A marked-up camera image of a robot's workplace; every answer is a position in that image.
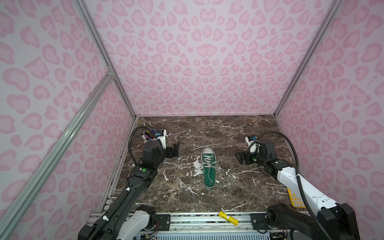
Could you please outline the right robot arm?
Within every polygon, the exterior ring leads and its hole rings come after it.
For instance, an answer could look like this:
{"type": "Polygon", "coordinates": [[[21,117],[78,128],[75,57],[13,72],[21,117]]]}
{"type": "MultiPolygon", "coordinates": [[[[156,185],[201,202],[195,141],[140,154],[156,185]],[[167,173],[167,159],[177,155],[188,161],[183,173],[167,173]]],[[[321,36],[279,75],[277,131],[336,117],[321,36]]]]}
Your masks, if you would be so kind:
{"type": "Polygon", "coordinates": [[[358,240],[360,234],[355,211],[339,204],[304,179],[288,161],[279,159],[275,145],[269,140],[246,137],[248,150],[236,153],[240,164],[256,164],[260,171],[287,187],[302,201],[308,213],[292,210],[285,204],[269,206],[264,220],[254,221],[254,229],[286,227],[312,240],[358,240]]]}

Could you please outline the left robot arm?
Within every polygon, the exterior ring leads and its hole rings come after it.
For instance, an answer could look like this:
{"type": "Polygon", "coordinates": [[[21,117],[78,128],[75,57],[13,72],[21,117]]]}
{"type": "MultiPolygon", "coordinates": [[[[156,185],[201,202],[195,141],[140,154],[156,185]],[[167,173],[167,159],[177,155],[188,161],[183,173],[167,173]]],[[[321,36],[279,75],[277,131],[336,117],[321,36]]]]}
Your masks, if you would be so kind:
{"type": "Polygon", "coordinates": [[[141,162],[131,171],[126,188],[114,200],[108,210],[92,225],[84,225],[79,240],[132,240],[143,229],[157,228],[156,211],[150,206],[140,206],[133,216],[129,214],[140,196],[149,188],[165,159],[178,157],[180,143],[163,148],[160,141],[148,141],[144,145],[141,162]]]}

